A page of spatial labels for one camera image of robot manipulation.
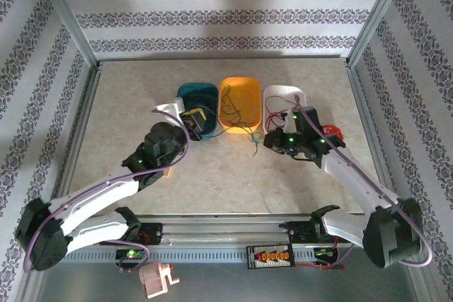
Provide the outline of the red round lid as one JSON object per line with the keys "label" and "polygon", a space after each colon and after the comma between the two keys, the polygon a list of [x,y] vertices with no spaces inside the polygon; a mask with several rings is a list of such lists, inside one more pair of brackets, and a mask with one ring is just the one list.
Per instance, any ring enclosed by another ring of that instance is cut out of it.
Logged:
{"label": "red round lid", "polygon": [[340,140],[342,140],[342,141],[344,140],[344,135],[343,135],[341,129],[333,124],[325,124],[323,126],[323,133],[326,136],[335,135]]}

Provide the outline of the teal plastic bin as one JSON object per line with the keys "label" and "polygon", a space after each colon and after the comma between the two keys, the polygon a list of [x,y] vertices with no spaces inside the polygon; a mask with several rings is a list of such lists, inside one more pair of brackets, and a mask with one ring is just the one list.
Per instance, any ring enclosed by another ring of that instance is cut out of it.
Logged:
{"label": "teal plastic bin", "polygon": [[217,128],[219,90],[212,83],[184,83],[176,93],[184,102],[185,110],[202,109],[206,116],[203,139],[214,135]]}

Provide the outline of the white plastic bin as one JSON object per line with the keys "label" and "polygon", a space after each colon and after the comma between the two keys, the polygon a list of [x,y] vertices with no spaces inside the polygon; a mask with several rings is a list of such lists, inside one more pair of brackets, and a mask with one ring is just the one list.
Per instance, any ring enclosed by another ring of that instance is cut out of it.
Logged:
{"label": "white plastic bin", "polygon": [[278,127],[283,128],[281,114],[296,106],[295,96],[306,106],[306,95],[296,86],[271,85],[263,91],[263,131],[267,134]]}

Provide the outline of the orange plastic bin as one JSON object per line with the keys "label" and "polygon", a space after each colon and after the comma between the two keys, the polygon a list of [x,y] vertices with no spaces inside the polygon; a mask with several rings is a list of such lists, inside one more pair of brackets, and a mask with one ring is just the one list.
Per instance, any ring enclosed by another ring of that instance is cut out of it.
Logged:
{"label": "orange plastic bin", "polygon": [[223,79],[219,86],[218,115],[227,134],[254,133],[262,122],[260,81],[245,76]]}

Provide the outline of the black power distribution board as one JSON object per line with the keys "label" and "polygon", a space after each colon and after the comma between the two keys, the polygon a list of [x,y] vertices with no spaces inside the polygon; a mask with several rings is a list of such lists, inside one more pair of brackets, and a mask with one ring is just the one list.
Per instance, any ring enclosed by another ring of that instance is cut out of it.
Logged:
{"label": "black power distribution board", "polygon": [[250,245],[246,247],[249,269],[294,267],[294,252],[290,244]]}

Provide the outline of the small board with LED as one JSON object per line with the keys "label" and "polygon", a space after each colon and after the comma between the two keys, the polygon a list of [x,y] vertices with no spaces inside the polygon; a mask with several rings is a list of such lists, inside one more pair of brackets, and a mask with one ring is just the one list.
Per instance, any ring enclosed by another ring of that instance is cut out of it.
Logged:
{"label": "small board with LED", "polygon": [[338,258],[338,250],[336,248],[314,248],[315,258],[319,258],[324,261],[335,262]]}
{"label": "small board with LED", "polygon": [[119,260],[143,260],[146,252],[138,249],[119,249],[116,250],[115,259]]}

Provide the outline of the red power lead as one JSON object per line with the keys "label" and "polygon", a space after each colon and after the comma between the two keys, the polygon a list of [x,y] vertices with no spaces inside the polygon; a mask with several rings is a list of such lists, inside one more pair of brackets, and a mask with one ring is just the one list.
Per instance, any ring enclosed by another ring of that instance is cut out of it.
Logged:
{"label": "red power lead", "polygon": [[300,267],[313,267],[313,268],[317,268],[317,269],[327,269],[327,270],[331,270],[331,269],[343,270],[343,269],[345,269],[345,265],[343,265],[343,264],[333,265],[333,264],[321,264],[321,263],[317,263],[317,262],[295,262],[295,265],[300,266]]}

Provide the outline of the pink clamp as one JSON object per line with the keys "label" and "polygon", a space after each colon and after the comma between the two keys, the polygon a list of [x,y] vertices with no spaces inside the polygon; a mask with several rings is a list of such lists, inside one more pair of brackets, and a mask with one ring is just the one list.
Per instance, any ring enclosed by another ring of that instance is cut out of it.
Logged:
{"label": "pink clamp", "polygon": [[162,262],[154,262],[139,270],[139,278],[148,299],[168,293],[168,286],[180,282],[172,277],[173,266]]}

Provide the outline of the aluminium frame rail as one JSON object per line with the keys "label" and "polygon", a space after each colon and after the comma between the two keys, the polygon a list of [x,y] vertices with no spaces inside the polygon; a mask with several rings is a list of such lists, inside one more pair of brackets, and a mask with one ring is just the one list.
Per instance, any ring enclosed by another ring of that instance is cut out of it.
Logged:
{"label": "aluminium frame rail", "polygon": [[88,71],[88,76],[67,140],[62,166],[55,180],[52,194],[50,195],[51,199],[62,197],[70,191],[103,65],[104,62],[99,62]]}
{"label": "aluminium frame rail", "polygon": [[[121,240],[129,227],[141,224],[130,210],[117,209],[104,216],[89,218],[73,229],[63,227],[62,220],[52,218],[47,223],[36,218],[24,229],[22,243],[25,248],[42,253],[49,250],[51,255],[57,252],[67,254],[86,246],[101,243],[132,243]],[[284,238],[285,228],[270,223],[234,223],[231,219],[225,223],[210,219],[184,219],[181,223],[162,223],[163,234],[159,245],[202,244],[202,243],[237,243],[252,239],[252,236],[274,236],[278,241]]]}
{"label": "aluminium frame rail", "polygon": [[101,62],[157,62],[157,61],[192,61],[192,60],[247,60],[247,59],[344,59],[340,54],[157,54],[144,57],[100,58]]}
{"label": "aluminium frame rail", "polygon": [[391,171],[389,170],[386,155],[382,151],[381,144],[379,143],[379,136],[374,126],[373,116],[369,111],[366,97],[364,96],[360,80],[357,77],[355,70],[347,63],[345,63],[345,70],[355,98],[355,103],[365,132],[377,178],[380,183],[385,185],[391,191],[395,191],[400,194],[401,197],[410,197],[410,192],[408,192],[405,187],[398,186],[398,183],[395,181]]}

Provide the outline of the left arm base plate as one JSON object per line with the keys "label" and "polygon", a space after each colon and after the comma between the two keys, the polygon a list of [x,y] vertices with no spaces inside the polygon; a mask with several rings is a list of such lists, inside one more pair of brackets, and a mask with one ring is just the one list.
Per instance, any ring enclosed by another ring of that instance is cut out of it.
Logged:
{"label": "left arm base plate", "polygon": [[142,245],[159,245],[162,234],[162,223],[141,223],[129,227],[121,240]]}

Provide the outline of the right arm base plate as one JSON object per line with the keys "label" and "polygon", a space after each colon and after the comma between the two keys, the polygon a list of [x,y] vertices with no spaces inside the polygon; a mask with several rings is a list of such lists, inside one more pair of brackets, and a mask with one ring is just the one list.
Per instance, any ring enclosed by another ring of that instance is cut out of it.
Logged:
{"label": "right arm base plate", "polygon": [[321,244],[334,243],[334,236],[328,235],[319,224],[311,221],[289,221],[280,228],[287,229],[290,243]]}

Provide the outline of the aluminium frame post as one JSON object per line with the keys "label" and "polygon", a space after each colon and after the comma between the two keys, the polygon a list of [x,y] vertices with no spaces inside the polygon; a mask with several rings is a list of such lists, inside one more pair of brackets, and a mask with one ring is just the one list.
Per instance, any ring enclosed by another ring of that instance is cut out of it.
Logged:
{"label": "aluminium frame post", "polygon": [[371,40],[377,26],[379,25],[379,22],[382,20],[390,7],[391,2],[392,0],[375,1],[363,28],[357,36],[355,44],[353,45],[349,55],[346,57],[347,68],[351,69],[356,65],[368,42]]}
{"label": "aluminium frame post", "polygon": [[66,26],[69,34],[73,38],[82,53],[84,59],[90,66],[98,66],[98,59],[95,56],[88,39],[84,35],[84,32],[76,19],[73,11],[71,10],[67,0],[50,0],[54,6],[57,14]]}

